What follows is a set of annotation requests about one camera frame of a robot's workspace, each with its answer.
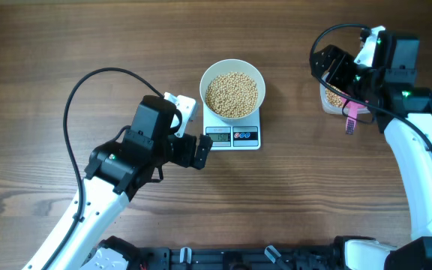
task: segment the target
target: white bowl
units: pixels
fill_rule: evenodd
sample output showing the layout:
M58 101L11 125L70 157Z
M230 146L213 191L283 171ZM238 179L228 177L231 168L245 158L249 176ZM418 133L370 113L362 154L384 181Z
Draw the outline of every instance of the white bowl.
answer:
M263 103L264 96L266 94L266 85L264 83L263 76L261 73L250 63L238 59L226 59L223 61L219 61L218 63L213 64L208 70L202 75L201 82L199 83L199 93L201 94L202 102L209 108L208 104L206 104L206 92L208 91L208 86L219 75L228 74L229 72L242 72L248 75L251 79L256 83L256 89L258 91L258 98L256 100L256 106L249 114L238 117L238 118L228 118L218 115L216 112L213 112L211 109L209 111L214 114L219 119L231 122L239 119L243 119L245 117L250 116L254 112L256 112L261 104Z

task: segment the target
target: bowl of soybeans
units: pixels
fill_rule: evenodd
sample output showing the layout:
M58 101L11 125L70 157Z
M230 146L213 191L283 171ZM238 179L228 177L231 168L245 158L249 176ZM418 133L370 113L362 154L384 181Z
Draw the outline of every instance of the bowl of soybeans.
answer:
M260 108L266 85L252 64L226 59L213 64L202 75L199 93L212 113L231 122L248 117Z

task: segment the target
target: pink tag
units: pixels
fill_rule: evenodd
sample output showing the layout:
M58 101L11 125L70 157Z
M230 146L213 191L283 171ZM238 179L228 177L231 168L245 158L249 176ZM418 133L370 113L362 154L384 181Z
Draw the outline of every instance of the pink tag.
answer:
M343 101L343 104L346 103L346 98L341 98L341 101ZM352 101L350 101L347 105L346 108L349 109L348 112L348 118L346 118L346 134L348 135L353 135L354 134L354 130L356 129L356 120L358 118L358 109L359 108L363 108L364 106L358 103L354 103Z

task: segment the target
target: digital kitchen scale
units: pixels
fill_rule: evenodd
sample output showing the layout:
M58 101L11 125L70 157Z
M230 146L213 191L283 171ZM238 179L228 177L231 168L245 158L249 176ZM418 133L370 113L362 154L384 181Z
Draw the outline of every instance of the digital kitchen scale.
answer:
M240 120L225 122L203 104L204 134L213 140L212 151L257 150L261 147L260 109Z

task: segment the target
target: wooden table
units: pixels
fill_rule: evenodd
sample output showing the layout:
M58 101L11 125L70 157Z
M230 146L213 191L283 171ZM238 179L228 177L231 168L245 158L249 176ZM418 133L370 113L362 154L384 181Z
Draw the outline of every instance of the wooden table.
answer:
M375 125L345 135L310 75L314 39L348 22L419 35L417 84L432 88L431 1L1 6L0 269L25 265L76 191L62 115L82 76L127 68L161 92L199 99L203 72L231 58L255 65L267 83L262 148L212 152L201 171L167 164L164 181L140 190L103 237L171 248L328 244L337 235L408 242L407 199L384 136ZM323 43L355 53L358 36L343 30ZM81 170L150 94L124 74L84 83L69 116ZM188 132L202 131L200 110Z

